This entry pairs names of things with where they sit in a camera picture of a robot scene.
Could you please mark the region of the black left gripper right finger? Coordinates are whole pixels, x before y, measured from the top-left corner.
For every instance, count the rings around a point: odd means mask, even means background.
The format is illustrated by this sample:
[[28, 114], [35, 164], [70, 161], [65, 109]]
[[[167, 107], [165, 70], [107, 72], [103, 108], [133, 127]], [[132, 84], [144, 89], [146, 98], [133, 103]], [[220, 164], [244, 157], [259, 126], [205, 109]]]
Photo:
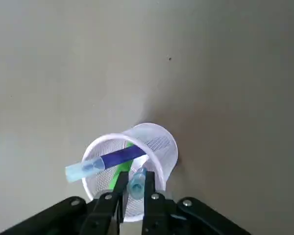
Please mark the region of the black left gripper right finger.
[[143, 235], [248, 235], [225, 216], [193, 197], [178, 202], [155, 189], [155, 173], [146, 172]]

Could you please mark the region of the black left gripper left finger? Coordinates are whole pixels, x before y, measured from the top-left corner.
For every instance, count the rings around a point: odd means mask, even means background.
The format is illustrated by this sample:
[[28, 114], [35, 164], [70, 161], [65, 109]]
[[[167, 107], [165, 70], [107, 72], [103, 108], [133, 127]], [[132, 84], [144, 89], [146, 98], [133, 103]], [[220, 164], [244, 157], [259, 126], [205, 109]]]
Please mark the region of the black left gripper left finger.
[[112, 191], [86, 202], [72, 196], [1, 232], [1, 235], [118, 235], [128, 199], [128, 173]]

